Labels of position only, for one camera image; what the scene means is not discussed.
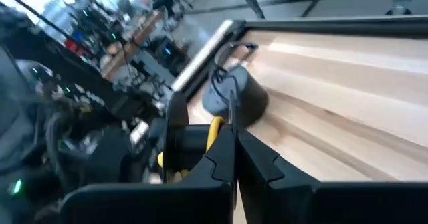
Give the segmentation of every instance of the desk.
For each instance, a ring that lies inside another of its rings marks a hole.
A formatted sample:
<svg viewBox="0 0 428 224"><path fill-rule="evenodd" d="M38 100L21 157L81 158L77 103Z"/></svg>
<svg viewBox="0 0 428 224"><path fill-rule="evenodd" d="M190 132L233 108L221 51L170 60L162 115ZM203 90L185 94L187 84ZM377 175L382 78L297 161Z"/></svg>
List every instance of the desk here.
<svg viewBox="0 0 428 224"><path fill-rule="evenodd" d="M142 29L137 30L133 34L133 37L131 37L132 40L123 48L126 51L126 58L128 61L130 61L135 52L139 50L138 46L132 42L134 41L135 43L140 44L145 41L154 30L156 23L162 20L162 18L163 14L159 11L155 11L153 15L144 21ZM101 69L101 74L105 79L111 80L114 73L120 68L120 66L125 64L126 60L123 49L119 50L119 52Z"/></svg>

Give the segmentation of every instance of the electronic equipment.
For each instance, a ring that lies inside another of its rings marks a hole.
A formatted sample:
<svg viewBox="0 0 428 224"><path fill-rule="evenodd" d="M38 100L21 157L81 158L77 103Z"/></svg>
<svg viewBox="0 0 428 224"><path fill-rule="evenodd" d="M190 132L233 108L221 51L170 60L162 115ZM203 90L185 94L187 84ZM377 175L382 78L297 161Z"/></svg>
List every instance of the electronic equipment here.
<svg viewBox="0 0 428 224"><path fill-rule="evenodd" d="M95 9L91 4L83 10L75 10L71 14L76 21L73 24L72 39L67 39L91 49L98 59L104 54L104 48L116 42L116 36L120 36L123 31L118 19L107 19L99 12L101 10L103 9Z"/></svg>
<svg viewBox="0 0 428 224"><path fill-rule="evenodd" d="M187 53L167 36L152 40L148 48L158 63L168 69L174 77L177 77L186 66Z"/></svg>
<svg viewBox="0 0 428 224"><path fill-rule="evenodd" d="M0 211L14 223L33 223L46 209L42 219L58 216L52 206L74 189L130 180L134 146L122 125L147 114L141 107L152 106L151 96L113 91L98 71L4 8Z"/></svg>

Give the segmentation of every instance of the concrete floor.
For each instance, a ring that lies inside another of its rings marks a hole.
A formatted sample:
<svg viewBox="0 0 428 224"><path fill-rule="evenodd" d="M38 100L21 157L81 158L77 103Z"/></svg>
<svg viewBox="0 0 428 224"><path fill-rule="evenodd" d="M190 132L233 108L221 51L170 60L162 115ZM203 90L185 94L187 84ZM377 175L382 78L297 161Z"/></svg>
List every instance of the concrete floor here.
<svg viewBox="0 0 428 224"><path fill-rule="evenodd" d="M193 42L189 55L194 56L226 19L256 19L245 0L190 0L194 9L186 14L174 32L179 39ZM258 0L267 19L300 17L313 0ZM391 0L319 0L308 17L384 15ZM428 14L428 0L412 0L414 14Z"/></svg>

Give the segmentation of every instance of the black cable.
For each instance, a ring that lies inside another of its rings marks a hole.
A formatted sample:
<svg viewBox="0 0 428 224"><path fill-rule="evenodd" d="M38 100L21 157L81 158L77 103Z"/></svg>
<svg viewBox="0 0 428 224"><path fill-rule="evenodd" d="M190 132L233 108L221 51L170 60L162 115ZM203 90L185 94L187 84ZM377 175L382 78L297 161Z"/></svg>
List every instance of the black cable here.
<svg viewBox="0 0 428 224"><path fill-rule="evenodd" d="M4 45L0 45L0 47L1 48L3 48L3 51L6 53L6 55L7 55L7 57L10 59L10 61L11 61L11 63L13 64L13 67L16 69L16 71L17 71L17 73L18 73L18 75L21 77L21 79L25 82L25 86L28 88L28 91L29 91L29 93L31 93L31 94L34 94L34 91L30 88L30 86L29 86L29 84L28 84L28 81L27 81L27 79L25 78L25 76L23 75L23 73L19 70L19 67L18 67L18 65L17 65L17 63L16 63L16 61L15 61L15 58L11 55L11 53L10 53L10 51L6 48L6 46L4 46ZM37 145L37 141L38 141L38 131L37 131L37 129L39 129L39 125L38 125L38 123L39 123L39 118L40 118L40 115L39 115L39 108L37 108L37 113L36 113L36 118L37 118L37 120L36 120L36 123L35 123L35 136L34 136L34 139L33 139L33 146L26 152L26 153L24 153L22 156L21 156L21 158L19 158L19 160L17 160L17 161L14 161L14 162L10 162L10 163L8 163L8 164L2 164L2 165L0 165L0 175L2 175L2 174L6 174L6 173L10 173L11 171L14 171L15 169L18 169L21 165L22 165L22 162L33 152L33 151L35 151L37 148L38 148L38 145ZM18 145L18 146L16 146L12 151L11 151L11 153L13 153L13 152L15 152L15 151L17 151L19 148L21 148L22 147L22 144L20 144L20 145Z"/></svg>
<svg viewBox="0 0 428 224"><path fill-rule="evenodd" d="M125 51L124 43L120 43L120 45L122 46L123 56L124 56L124 59L125 59L126 67L128 67L129 76L132 77L131 67L130 67L130 63L128 61L128 58L126 57L126 51ZM134 77L138 79L138 73L135 72L135 70L134 70L133 67L132 67L132 72L134 73Z"/></svg>
<svg viewBox="0 0 428 224"><path fill-rule="evenodd" d="M72 185L70 184L67 174L62 166L60 160L60 153L58 150L58 132L60 130L60 124L64 121L64 115L60 112L56 112L52 117L47 121L46 126L46 149L49 160L53 166L55 174L60 180L61 186L64 189L65 193L69 193L73 190Z"/></svg>
<svg viewBox="0 0 428 224"><path fill-rule="evenodd" d="M221 98L221 101L228 106L229 100L220 92L219 88L217 87L217 84L222 83L226 78L232 78L233 83L235 84L235 91L236 96L238 97L239 92L239 83L237 81L237 78L222 67L224 64L224 61L227 59L228 55L225 56L225 52L229 49L235 49L239 46L245 46L249 51L246 53L235 65L241 64L243 60L248 58L259 46L255 43L248 43L248 42L231 42L223 45L220 47L220 49L217 51L217 53L214 56L214 62L215 67L214 70L211 72L210 81L211 86L214 90L214 92Z"/></svg>

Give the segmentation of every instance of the wooden table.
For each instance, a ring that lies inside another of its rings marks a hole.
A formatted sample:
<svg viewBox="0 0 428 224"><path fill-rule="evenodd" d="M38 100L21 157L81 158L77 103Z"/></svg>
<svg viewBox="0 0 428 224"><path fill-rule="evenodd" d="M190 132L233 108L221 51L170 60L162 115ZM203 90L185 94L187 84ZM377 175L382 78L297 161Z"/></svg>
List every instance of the wooden table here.
<svg viewBox="0 0 428 224"><path fill-rule="evenodd" d="M269 31L242 40L259 44L244 66L270 98L248 130L282 158L321 181L428 181L428 41ZM191 124L212 120L205 90L187 105ZM238 197L235 223L242 208Z"/></svg>
<svg viewBox="0 0 428 224"><path fill-rule="evenodd" d="M130 61L137 50L139 50L138 46L133 44L132 42L141 44L145 41L150 33L153 32L155 25L158 21L163 18L163 14L159 11L155 11L153 15L147 17L147 19L142 23L142 29L137 30L132 34L132 41L127 43L124 46L126 58ZM111 80L114 73L120 68L120 66L124 65L126 62L124 50L120 49L119 52L101 69L102 76L107 80Z"/></svg>

